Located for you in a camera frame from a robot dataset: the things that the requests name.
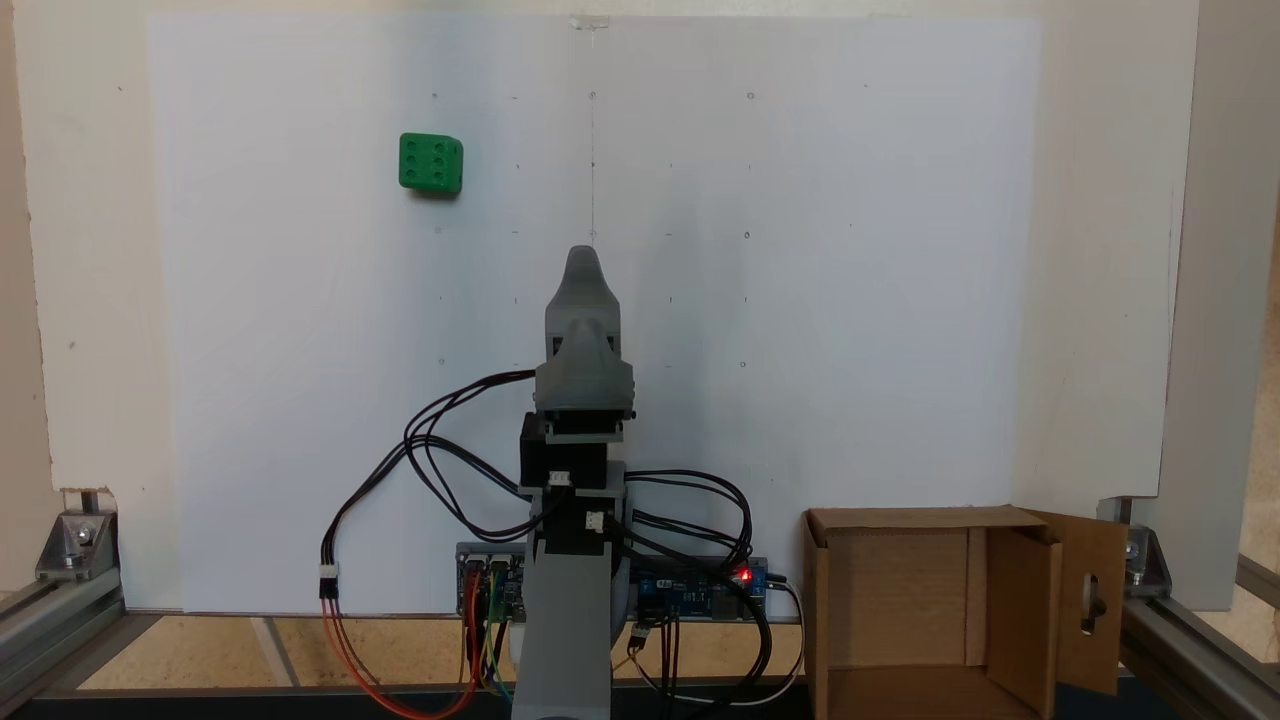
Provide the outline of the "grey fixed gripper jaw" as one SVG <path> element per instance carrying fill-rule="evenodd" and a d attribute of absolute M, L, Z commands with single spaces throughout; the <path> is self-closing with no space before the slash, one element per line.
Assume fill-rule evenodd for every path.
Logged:
<path fill-rule="evenodd" d="M 571 318 L 557 336 L 556 360 L 562 364 L 603 364 L 614 356 L 605 323 L 594 316 Z"/>

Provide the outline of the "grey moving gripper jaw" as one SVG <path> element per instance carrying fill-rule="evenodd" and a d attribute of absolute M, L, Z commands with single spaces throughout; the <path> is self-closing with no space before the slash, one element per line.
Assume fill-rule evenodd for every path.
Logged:
<path fill-rule="evenodd" d="M 564 264 L 559 284 L 545 309 L 547 359 L 561 348 L 573 319 L 598 322 L 611 350 L 621 355 L 621 306 L 607 283 L 596 250 L 588 245 L 573 246 Z"/>

